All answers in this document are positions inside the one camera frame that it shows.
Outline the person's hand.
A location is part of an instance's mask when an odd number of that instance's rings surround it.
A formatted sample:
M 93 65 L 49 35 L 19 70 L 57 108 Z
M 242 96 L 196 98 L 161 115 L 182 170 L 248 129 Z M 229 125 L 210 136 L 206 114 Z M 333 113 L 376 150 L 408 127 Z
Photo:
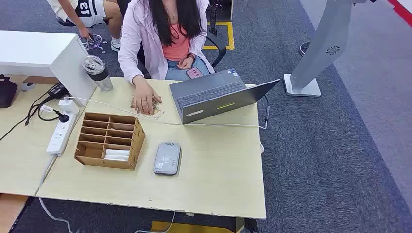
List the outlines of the person's hand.
M 86 27 L 78 27 L 80 37 L 86 40 L 92 40 L 94 39 L 93 34 L 90 32 L 90 30 Z

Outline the person's right hand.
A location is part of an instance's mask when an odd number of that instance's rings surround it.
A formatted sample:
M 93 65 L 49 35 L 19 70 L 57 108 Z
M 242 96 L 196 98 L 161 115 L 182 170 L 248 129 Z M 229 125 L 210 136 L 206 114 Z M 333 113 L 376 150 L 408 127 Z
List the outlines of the person's right hand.
M 135 86 L 132 98 L 133 108 L 139 110 L 140 113 L 152 115 L 153 101 L 162 102 L 161 97 L 146 82 L 142 75 L 136 75 L 132 79 L 132 84 Z

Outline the person's left hand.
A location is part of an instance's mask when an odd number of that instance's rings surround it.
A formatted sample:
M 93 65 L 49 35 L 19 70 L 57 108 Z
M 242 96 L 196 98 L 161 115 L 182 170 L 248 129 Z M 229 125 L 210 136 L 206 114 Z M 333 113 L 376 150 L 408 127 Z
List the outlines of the person's left hand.
M 195 59 L 194 59 L 192 56 L 188 56 L 187 58 L 180 60 L 180 61 L 177 63 L 177 67 L 178 67 L 180 70 L 183 70 L 183 69 L 191 69 L 191 68 L 192 68 L 192 65 L 193 65 L 193 63 L 194 63 L 194 60 L 195 60 Z

